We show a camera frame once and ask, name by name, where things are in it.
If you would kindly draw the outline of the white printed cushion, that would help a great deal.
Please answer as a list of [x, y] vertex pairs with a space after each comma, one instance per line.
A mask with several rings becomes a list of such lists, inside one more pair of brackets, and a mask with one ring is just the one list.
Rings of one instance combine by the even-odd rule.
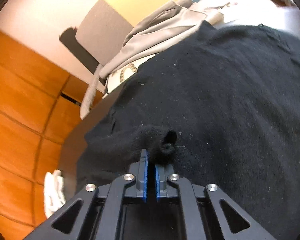
[[157, 16], [140, 22], [126, 37], [119, 53], [104, 67], [107, 76], [106, 93], [135, 74], [138, 67], [194, 34], [204, 22], [215, 25], [222, 22], [223, 14], [215, 10], [200, 13], [186, 10], [172, 17]]

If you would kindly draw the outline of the dark navy knit sweater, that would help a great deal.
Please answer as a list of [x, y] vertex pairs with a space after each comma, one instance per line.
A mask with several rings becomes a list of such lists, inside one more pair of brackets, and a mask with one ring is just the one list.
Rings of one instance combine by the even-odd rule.
[[300, 239], [300, 39], [265, 25], [203, 23], [143, 63], [85, 135], [76, 189], [148, 151], [215, 183], [277, 239]]

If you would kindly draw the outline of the grey hoodie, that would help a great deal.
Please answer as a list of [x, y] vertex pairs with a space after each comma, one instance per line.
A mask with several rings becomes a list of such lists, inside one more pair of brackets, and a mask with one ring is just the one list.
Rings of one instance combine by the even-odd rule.
[[112, 72], [138, 59], [160, 53], [194, 34], [203, 22], [214, 25], [224, 18], [229, 0], [169, 1], [140, 21], [126, 36], [121, 50], [99, 72]]

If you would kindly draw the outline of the white cloth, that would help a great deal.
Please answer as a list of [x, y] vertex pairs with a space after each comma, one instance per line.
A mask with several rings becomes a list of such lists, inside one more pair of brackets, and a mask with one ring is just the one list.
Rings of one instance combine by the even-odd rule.
[[64, 178], [60, 170], [46, 173], [44, 178], [44, 212], [46, 218], [51, 217], [66, 203], [63, 187]]

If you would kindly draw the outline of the wooden wardrobe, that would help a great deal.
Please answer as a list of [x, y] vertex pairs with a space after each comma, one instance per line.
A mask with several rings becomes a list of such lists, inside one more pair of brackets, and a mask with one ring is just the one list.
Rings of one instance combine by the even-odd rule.
[[79, 124], [87, 84], [0, 32], [0, 237], [45, 220], [44, 177]]

